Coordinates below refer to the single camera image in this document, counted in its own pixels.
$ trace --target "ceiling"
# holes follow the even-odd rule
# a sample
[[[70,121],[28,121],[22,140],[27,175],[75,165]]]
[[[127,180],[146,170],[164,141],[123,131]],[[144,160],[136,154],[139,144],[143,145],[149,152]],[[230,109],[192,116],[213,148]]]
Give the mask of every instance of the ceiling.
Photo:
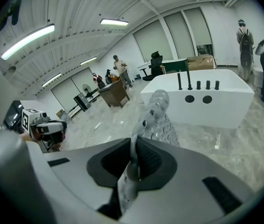
[[[125,34],[145,20],[184,4],[206,0],[21,0],[19,21],[0,31],[0,56],[27,34],[48,24],[55,31],[29,43],[0,69],[23,95],[37,95],[42,84],[58,73],[81,69],[79,64],[99,59]],[[102,18],[128,21],[126,27],[101,25]],[[10,73],[9,67],[16,66]]]

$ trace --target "tiled floor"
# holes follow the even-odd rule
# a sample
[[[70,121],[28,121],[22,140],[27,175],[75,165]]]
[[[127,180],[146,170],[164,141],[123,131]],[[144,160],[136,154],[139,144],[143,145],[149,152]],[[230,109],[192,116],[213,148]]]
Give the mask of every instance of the tiled floor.
[[[109,108],[99,97],[89,110],[79,112],[68,125],[62,150],[130,137],[139,114],[144,110],[140,92],[147,84],[142,80],[135,81],[133,88],[127,91],[131,100],[125,98],[122,101],[123,108]],[[205,154],[257,191],[264,186],[264,103],[259,99],[260,89],[253,86],[252,82],[249,85],[256,91],[255,96],[237,129],[176,123],[174,128],[181,147]]]

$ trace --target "fluorescent ceiling light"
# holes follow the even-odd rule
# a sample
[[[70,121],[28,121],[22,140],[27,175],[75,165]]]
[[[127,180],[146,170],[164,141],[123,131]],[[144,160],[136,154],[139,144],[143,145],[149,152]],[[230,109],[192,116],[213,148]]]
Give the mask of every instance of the fluorescent ceiling light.
[[[128,25],[127,21],[121,21],[121,20],[114,20],[114,19],[108,19],[108,18],[103,18],[100,21],[101,24],[108,24],[108,25],[120,25],[120,26],[126,26]]]
[[[87,61],[82,62],[80,65],[83,65],[83,64],[85,64],[85,63],[87,63],[87,62],[90,62],[90,61],[93,61],[93,60],[95,60],[95,59],[96,59],[96,57],[91,58],[91,59],[89,59],[89,60],[87,60]]]
[[[22,47],[26,46],[28,43],[34,41],[35,39],[46,35],[52,31],[55,30],[55,25],[54,24],[50,24],[48,26],[45,26],[43,28],[40,28],[32,33],[30,33],[29,35],[25,36],[23,39],[21,39],[20,41],[18,41],[16,44],[14,44],[11,48],[9,48],[7,51],[5,51],[3,53],[3,55],[1,56],[1,58],[3,60],[7,60],[9,57],[11,57],[15,52],[17,52],[19,49],[21,49]]]
[[[58,75],[54,76],[52,79],[48,80],[46,83],[44,83],[42,85],[42,87],[45,87],[48,83],[50,83],[51,81],[55,80],[56,78],[58,78],[59,76],[61,76],[61,73],[59,73]]]

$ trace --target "black office chair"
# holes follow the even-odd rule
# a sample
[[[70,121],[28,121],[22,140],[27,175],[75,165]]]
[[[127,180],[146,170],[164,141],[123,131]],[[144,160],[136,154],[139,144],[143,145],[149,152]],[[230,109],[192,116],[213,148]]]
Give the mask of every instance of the black office chair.
[[[149,66],[149,68],[151,68],[151,75],[142,77],[142,80],[151,81],[156,76],[163,75],[162,68],[160,67],[162,65],[163,56],[160,56],[159,51],[156,51],[151,54],[151,58]]]

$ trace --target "wooden desk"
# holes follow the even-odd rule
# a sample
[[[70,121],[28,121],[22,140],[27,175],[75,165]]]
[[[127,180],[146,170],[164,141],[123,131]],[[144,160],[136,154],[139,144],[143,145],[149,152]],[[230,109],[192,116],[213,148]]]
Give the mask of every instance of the wooden desk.
[[[125,97],[127,97],[128,100],[130,100],[130,98],[128,97],[126,91],[122,86],[121,80],[109,84],[98,91],[109,107],[111,107],[111,105],[115,105],[115,106],[120,106],[122,108],[121,101]]]

